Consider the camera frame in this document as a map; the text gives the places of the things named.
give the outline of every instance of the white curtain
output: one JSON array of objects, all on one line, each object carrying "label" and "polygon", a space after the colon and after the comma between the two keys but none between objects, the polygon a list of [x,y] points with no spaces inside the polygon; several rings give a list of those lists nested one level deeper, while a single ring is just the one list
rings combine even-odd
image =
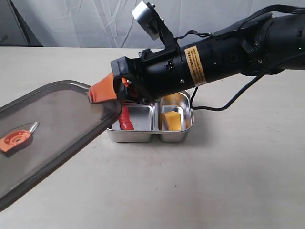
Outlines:
[{"label": "white curtain", "polygon": [[[161,48],[133,19],[140,0],[12,0],[43,46]],[[271,4],[304,0],[150,0],[174,36],[215,32]],[[190,35],[181,45],[197,40]]]}]

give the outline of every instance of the transparent plastic lid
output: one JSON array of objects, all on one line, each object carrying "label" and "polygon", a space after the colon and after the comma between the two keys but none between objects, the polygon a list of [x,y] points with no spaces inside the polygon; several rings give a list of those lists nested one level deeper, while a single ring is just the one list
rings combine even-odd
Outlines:
[{"label": "transparent plastic lid", "polygon": [[54,82],[0,108],[0,211],[119,118],[120,102],[91,104],[88,89]]}]

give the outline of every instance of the yellow warning label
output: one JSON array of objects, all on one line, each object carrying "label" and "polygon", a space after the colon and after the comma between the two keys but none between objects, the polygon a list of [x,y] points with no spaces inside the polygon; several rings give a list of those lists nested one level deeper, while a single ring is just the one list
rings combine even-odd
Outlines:
[{"label": "yellow warning label", "polygon": [[184,52],[195,86],[206,84],[197,46],[187,48]]}]

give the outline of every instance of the white table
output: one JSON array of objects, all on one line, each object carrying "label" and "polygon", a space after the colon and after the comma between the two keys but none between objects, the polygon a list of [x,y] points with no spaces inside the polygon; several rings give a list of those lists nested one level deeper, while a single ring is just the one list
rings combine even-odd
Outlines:
[{"label": "white table", "polygon": [[[0,48],[0,106],[57,80],[92,85],[139,50]],[[249,77],[202,86],[221,106]],[[303,229],[305,72],[265,76],[224,112],[195,111],[183,144],[101,134],[0,213],[1,229]]]}]

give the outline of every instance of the stainless steel container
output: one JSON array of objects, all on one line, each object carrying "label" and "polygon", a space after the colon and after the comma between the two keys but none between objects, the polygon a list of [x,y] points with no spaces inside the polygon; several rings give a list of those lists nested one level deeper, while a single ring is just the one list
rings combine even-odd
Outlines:
[{"label": "stainless steel container", "polygon": [[[190,94],[182,91],[166,96],[158,103],[150,105],[126,104],[130,120],[135,130],[121,130],[119,122],[107,129],[114,142],[150,142],[153,135],[168,143],[178,143],[186,139],[194,123],[193,111],[190,108]],[[168,131],[161,114],[177,111],[181,115],[181,131]]]}]

